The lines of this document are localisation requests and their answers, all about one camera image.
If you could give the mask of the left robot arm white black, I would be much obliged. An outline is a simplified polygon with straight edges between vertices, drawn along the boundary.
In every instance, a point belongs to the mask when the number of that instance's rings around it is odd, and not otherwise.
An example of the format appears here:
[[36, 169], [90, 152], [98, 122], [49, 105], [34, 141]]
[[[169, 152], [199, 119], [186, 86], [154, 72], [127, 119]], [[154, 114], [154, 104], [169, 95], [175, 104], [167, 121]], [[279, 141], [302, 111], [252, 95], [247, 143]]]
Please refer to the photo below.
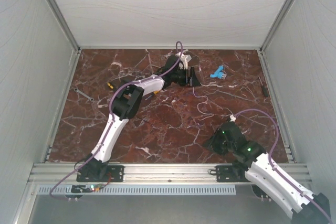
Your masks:
[[77, 168], [78, 175], [90, 181], [102, 181], [108, 174], [108, 163], [112, 150], [125, 125], [137, 114], [142, 98], [160, 92], [171, 84], [182, 87], [199, 87], [194, 67], [188, 65], [190, 55], [171, 55], [165, 65], [150, 77], [137, 81], [123, 81], [109, 104], [107, 124], [98, 143]]

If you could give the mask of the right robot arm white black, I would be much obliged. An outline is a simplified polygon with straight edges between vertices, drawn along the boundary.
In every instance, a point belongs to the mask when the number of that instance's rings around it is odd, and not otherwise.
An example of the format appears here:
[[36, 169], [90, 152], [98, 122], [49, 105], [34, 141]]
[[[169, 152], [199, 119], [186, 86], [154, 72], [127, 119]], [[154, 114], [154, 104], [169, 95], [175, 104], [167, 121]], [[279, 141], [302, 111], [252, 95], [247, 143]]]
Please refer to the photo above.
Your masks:
[[291, 223], [331, 223], [330, 203], [286, 173], [257, 142], [249, 141], [235, 122], [222, 124], [204, 143], [219, 155], [235, 156], [232, 174], [259, 187], [286, 213]]

